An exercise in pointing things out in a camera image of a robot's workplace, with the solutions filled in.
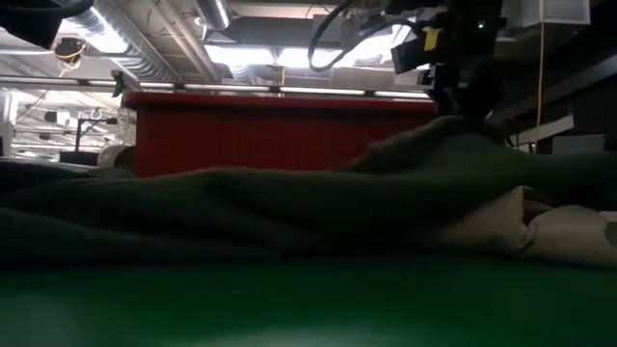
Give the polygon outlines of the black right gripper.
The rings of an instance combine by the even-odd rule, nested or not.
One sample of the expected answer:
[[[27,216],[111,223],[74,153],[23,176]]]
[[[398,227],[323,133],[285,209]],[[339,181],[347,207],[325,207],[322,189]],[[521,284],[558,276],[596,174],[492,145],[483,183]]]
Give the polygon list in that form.
[[[486,13],[438,13],[423,26],[423,57],[431,67],[440,116],[484,120],[496,107],[501,89],[467,89],[463,96],[456,88],[463,67],[492,54],[505,26],[505,17]]]

